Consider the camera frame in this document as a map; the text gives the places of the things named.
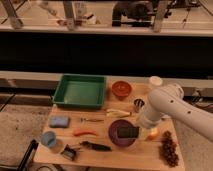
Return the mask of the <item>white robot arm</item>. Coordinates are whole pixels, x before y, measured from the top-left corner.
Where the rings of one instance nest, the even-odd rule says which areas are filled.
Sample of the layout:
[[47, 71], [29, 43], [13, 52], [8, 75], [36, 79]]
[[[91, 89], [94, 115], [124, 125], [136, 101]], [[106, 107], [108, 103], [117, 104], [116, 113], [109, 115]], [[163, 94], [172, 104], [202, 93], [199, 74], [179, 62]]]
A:
[[151, 76], [147, 88], [147, 101], [139, 110], [137, 126], [150, 130], [167, 115], [213, 142], [213, 114], [185, 102], [184, 91], [179, 84], [165, 84], [161, 77]]

